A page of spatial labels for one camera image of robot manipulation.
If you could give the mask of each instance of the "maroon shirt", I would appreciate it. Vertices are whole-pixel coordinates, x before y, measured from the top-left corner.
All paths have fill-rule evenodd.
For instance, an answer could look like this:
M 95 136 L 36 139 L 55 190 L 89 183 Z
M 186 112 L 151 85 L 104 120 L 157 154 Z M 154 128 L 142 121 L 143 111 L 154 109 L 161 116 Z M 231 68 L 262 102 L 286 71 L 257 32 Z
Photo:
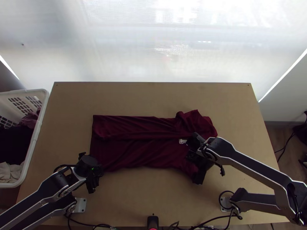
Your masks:
M 146 166 L 179 169 L 193 178 L 198 168 L 185 159 L 189 147 L 180 144 L 193 132 L 217 136 L 211 119 L 198 110 L 175 118 L 93 115 L 90 155 L 105 172 Z

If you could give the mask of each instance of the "tabletop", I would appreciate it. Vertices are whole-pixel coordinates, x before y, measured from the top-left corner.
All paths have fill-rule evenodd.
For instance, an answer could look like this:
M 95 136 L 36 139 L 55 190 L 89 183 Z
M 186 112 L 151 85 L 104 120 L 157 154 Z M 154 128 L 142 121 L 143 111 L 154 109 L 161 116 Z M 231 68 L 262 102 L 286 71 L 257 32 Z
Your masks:
M 198 109 L 209 116 L 218 136 L 235 148 L 275 169 L 278 165 L 253 88 L 248 83 L 123 83 L 55 82 L 40 134 L 18 201 L 37 190 L 40 183 L 61 164 L 75 164 L 78 154 L 89 153 L 93 115 L 156 116 L 173 118 L 178 111 Z M 180 221 L 192 226 L 224 215 L 218 196 L 224 190 L 244 187 L 248 192 L 274 191 L 244 173 L 225 166 L 212 167 L 203 185 L 193 184 L 173 169 L 134 168 L 106 173 L 96 192 L 82 186 L 73 192 L 87 198 L 86 211 L 74 219 L 91 224 L 145 226 L 147 216 L 159 216 L 161 226 Z M 285 222 L 282 216 L 248 211 L 231 224 Z M 213 222 L 224 225 L 227 219 Z M 66 225 L 53 217 L 49 225 Z

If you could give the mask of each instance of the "wooden floor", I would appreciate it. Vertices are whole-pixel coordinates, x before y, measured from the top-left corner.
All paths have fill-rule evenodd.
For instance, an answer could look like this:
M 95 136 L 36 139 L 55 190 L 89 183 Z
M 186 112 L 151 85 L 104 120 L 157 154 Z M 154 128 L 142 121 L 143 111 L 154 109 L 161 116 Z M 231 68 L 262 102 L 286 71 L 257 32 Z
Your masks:
M 292 134 L 292 129 L 284 126 L 266 125 L 267 132 L 269 134 L 274 151 L 284 147 L 286 140 Z M 292 179 L 298 181 L 307 182 L 307 170 L 303 168 L 298 159 L 304 159 L 307 154 L 307 146 L 302 144 L 296 136 L 294 136 L 288 143 L 287 149 L 280 159 L 279 169 L 280 171 L 289 175 Z M 13 205 L 16 201 L 18 189 L 0 189 L 0 196 L 6 199 L 1 199 L 0 208 L 6 208 Z M 273 227 L 275 230 L 303 230 L 305 227 L 300 227 L 292 223 L 274 223 Z M 36 230 L 64 230 L 67 226 L 47 226 L 41 225 Z M 72 227 L 73 230 L 89 230 L 91 227 Z M 120 230 L 143 230 L 144 228 L 120 228 Z M 270 224 L 258 224 L 258 225 L 231 225 L 229 229 L 232 230 L 272 230 Z

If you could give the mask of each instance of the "white logo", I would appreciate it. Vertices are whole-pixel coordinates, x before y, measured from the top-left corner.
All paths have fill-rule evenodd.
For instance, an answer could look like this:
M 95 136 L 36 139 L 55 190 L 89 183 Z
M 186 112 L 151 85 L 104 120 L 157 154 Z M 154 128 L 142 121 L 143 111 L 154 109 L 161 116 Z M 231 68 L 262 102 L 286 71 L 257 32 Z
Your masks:
M 179 144 L 185 144 L 187 142 L 186 139 L 179 139 Z

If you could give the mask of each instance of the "white laundry basket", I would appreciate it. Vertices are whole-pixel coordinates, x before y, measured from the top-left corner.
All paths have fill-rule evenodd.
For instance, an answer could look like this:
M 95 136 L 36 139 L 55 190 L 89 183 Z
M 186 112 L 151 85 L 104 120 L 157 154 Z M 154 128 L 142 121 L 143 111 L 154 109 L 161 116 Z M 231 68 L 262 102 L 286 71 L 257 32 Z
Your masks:
M 0 188 L 15 188 L 25 180 L 37 137 L 40 133 L 48 98 L 49 92 L 45 89 L 14 90 L 0 93 L 0 124 L 5 128 L 18 124 L 28 112 L 36 112 L 38 108 L 41 108 L 20 178 L 15 183 L 0 183 Z

